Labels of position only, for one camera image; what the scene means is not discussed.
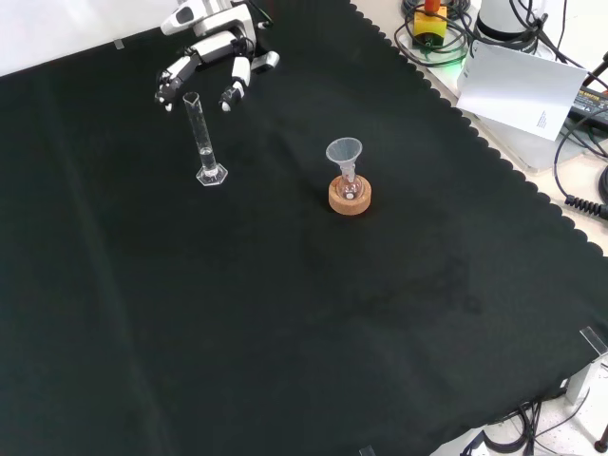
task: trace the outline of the black cloth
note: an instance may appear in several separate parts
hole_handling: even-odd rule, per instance
[[[592,360],[599,248],[347,1],[274,3],[281,63],[233,113],[231,63],[190,84],[221,187],[153,104],[189,32],[0,82],[3,455],[423,456]],[[327,203],[345,136],[357,218]]]

